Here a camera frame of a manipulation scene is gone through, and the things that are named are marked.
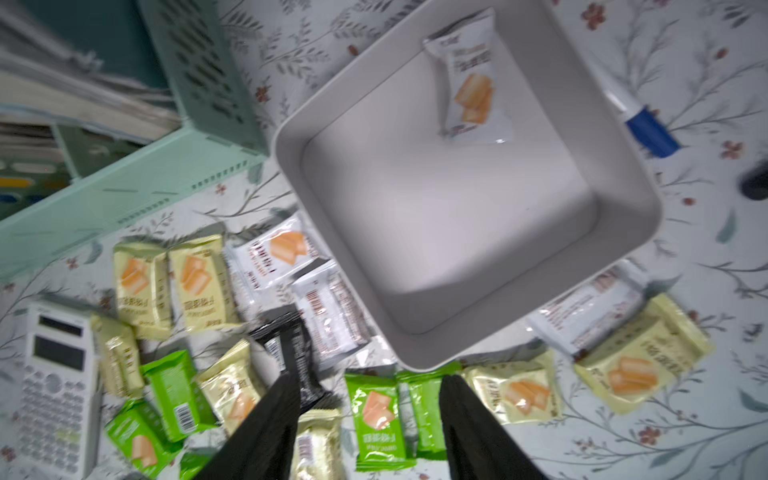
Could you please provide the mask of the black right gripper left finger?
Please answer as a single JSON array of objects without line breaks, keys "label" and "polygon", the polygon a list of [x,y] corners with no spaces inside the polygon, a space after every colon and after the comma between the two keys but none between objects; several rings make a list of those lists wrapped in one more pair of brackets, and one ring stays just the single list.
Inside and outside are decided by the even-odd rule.
[{"label": "black right gripper left finger", "polygon": [[299,380],[283,373],[196,477],[289,478],[299,415]]}]

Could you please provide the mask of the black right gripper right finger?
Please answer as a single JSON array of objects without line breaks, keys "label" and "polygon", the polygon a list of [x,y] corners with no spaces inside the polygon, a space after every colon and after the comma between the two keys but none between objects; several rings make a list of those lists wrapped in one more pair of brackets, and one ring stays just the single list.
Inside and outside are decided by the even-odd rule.
[{"label": "black right gripper right finger", "polygon": [[466,381],[442,378],[439,408],[452,479],[543,479]]}]

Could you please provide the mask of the green cookie packet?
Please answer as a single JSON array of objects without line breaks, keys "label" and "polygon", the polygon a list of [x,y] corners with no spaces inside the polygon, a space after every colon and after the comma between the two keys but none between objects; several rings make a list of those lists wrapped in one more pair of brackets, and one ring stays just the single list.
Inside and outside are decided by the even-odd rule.
[{"label": "green cookie packet", "polygon": [[215,455],[216,451],[211,449],[187,450],[182,455],[179,464],[179,479],[193,480]]},{"label": "green cookie packet", "polygon": [[408,453],[399,410],[399,389],[393,378],[344,375],[357,437],[358,472],[410,469],[416,459]]},{"label": "green cookie packet", "polygon": [[416,456],[427,460],[446,460],[447,447],[443,434],[439,396],[442,379],[460,373],[462,365],[450,362],[436,370],[416,373],[407,370],[396,374],[407,386],[417,428]]},{"label": "green cookie packet", "polygon": [[176,351],[144,364],[140,371],[149,381],[168,439],[186,438],[218,427],[217,419],[195,382],[197,370],[188,351]]},{"label": "green cookie packet", "polygon": [[183,450],[182,442],[167,437],[160,415],[146,400],[127,401],[105,432],[131,465],[150,479],[156,479]]}]

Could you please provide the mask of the black cookie packet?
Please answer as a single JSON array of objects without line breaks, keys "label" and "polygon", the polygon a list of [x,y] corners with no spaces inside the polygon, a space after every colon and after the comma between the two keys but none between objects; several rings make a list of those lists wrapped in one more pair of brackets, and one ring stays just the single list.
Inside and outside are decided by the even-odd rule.
[{"label": "black cookie packet", "polygon": [[295,306],[267,310],[249,333],[278,363],[299,381],[301,413],[328,402],[331,393],[320,383],[314,367],[312,340]]}]

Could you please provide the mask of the white barcode cookie packet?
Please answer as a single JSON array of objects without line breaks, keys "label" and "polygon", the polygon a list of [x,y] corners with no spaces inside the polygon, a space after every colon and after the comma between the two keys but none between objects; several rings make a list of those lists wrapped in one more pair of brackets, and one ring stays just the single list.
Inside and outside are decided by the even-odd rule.
[{"label": "white barcode cookie packet", "polygon": [[298,277],[291,292],[320,371],[330,369],[370,342],[363,311],[334,260]]}]

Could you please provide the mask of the small yellow cookie packet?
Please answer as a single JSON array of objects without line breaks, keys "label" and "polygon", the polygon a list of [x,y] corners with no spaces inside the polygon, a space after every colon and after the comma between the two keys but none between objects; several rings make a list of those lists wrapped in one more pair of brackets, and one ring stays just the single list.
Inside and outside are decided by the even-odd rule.
[{"label": "small yellow cookie packet", "polygon": [[178,244],[168,252],[186,331],[234,328],[240,324],[221,235]]}]

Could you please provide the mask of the clear cookie packet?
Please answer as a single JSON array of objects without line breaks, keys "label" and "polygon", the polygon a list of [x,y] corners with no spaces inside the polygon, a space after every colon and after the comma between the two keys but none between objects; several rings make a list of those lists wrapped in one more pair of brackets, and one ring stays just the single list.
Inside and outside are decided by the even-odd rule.
[{"label": "clear cookie packet", "polygon": [[223,250],[238,310],[253,320],[289,278],[325,256],[304,216],[295,213],[251,240],[228,239]]}]

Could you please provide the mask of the white plastic storage box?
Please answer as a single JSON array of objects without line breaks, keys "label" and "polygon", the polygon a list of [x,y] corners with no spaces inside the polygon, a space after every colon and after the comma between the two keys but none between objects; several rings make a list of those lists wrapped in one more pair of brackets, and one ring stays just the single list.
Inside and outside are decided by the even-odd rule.
[{"label": "white plastic storage box", "polygon": [[542,1],[496,1],[500,144],[443,137],[423,39],[485,8],[427,1],[279,129],[273,156],[396,358],[429,371],[648,242],[659,192]]}]

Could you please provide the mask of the mint green file organizer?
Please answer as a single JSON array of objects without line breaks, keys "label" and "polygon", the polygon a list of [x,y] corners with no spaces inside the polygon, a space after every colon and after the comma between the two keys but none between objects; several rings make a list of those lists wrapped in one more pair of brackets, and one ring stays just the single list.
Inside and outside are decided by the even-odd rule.
[{"label": "mint green file organizer", "polygon": [[38,269],[268,157],[210,1],[141,1],[180,128],[1,222],[1,278]]}]

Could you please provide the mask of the pale yellow cookie packet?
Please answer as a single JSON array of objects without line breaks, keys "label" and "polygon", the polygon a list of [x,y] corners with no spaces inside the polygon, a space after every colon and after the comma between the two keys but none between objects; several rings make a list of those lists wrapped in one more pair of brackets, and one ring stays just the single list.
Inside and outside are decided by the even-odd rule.
[{"label": "pale yellow cookie packet", "polygon": [[299,417],[290,479],[345,479],[341,420],[339,409],[313,409]]}]

